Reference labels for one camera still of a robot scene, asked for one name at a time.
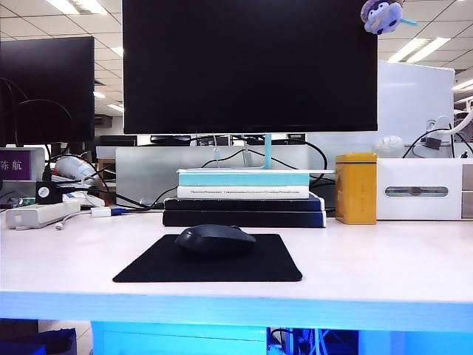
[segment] desk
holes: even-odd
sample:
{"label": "desk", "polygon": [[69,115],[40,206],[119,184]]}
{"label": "desk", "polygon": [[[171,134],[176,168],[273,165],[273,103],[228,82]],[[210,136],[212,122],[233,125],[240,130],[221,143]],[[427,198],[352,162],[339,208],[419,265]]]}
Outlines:
{"label": "desk", "polygon": [[386,221],[280,233],[298,283],[118,284],[164,234],[161,214],[1,230],[0,317],[239,327],[473,331],[473,224]]}

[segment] black mouse pad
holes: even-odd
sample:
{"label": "black mouse pad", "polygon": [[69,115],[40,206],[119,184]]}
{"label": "black mouse pad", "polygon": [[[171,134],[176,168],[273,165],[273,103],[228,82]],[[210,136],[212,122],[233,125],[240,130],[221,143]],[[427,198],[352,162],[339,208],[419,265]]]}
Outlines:
{"label": "black mouse pad", "polygon": [[300,281],[297,269],[278,234],[252,234],[251,252],[231,257],[190,257],[167,234],[113,278],[116,283],[192,283]]}

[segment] stuffed animal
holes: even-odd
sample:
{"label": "stuffed animal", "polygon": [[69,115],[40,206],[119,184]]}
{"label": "stuffed animal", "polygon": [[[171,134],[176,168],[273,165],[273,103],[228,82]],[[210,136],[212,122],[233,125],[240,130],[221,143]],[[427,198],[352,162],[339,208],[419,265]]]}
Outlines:
{"label": "stuffed animal", "polygon": [[402,21],[404,0],[368,0],[361,9],[361,20],[367,32],[380,35],[392,32]]}

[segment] yellow box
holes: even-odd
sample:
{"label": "yellow box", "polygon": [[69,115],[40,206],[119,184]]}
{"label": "yellow box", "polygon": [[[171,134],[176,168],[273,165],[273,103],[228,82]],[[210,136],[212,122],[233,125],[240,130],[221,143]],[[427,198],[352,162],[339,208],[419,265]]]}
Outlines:
{"label": "yellow box", "polygon": [[336,157],[336,218],[346,224],[376,224],[376,153]]}

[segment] black mouse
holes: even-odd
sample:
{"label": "black mouse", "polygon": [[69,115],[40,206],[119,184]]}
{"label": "black mouse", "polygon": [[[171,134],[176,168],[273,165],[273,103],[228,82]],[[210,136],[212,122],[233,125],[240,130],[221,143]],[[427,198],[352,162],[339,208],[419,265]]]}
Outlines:
{"label": "black mouse", "polygon": [[184,251],[201,257],[221,257],[248,253],[256,239],[238,227],[202,224],[184,231],[175,243]]}

